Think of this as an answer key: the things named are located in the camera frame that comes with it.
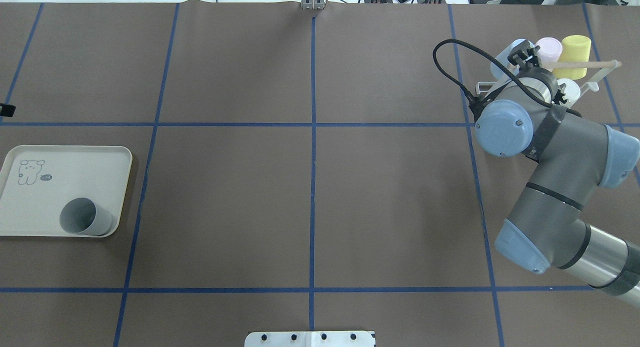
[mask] tray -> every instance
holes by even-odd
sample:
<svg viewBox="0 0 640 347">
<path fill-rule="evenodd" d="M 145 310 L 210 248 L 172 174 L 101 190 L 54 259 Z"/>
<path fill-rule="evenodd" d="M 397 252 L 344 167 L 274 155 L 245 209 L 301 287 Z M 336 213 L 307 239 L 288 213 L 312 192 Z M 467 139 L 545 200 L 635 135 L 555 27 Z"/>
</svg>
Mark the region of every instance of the tray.
<svg viewBox="0 0 640 347">
<path fill-rule="evenodd" d="M 123 146 L 17 146 L 0 170 L 0 236 L 102 238 L 120 224 L 133 156 Z M 60 212 L 85 197 L 109 211 L 104 235 L 66 233 Z"/>
</svg>

